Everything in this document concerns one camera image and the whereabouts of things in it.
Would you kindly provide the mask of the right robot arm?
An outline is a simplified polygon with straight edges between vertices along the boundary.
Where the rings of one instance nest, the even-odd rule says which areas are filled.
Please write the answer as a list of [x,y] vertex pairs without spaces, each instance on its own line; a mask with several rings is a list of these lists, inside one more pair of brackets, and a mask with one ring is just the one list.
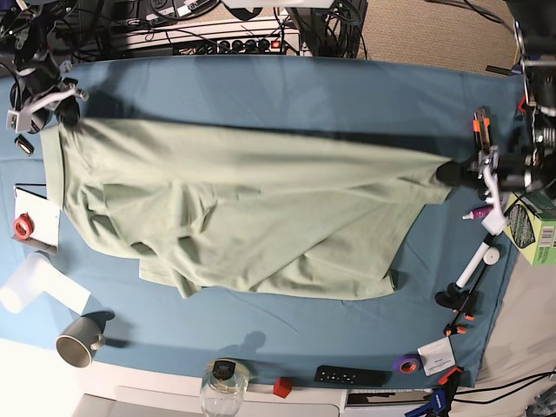
[[74,126],[80,118],[77,101],[88,94],[77,80],[66,77],[69,61],[58,62],[81,48],[74,43],[54,50],[49,36],[56,23],[75,10],[76,1],[2,1],[1,53],[12,56],[6,70],[14,83],[6,127],[17,133],[36,133],[54,116],[61,124]]

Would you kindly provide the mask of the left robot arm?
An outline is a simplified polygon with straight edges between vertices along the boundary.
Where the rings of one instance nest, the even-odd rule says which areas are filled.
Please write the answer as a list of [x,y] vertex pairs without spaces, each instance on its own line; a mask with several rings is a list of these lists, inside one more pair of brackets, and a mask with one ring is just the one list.
[[436,171],[440,182],[493,196],[486,173],[500,192],[544,193],[555,199],[555,2],[508,1],[519,52],[524,95],[518,111],[525,116],[527,144],[501,154],[494,146],[487,115],[473,120],[475,155],[466,162],[447,162]]

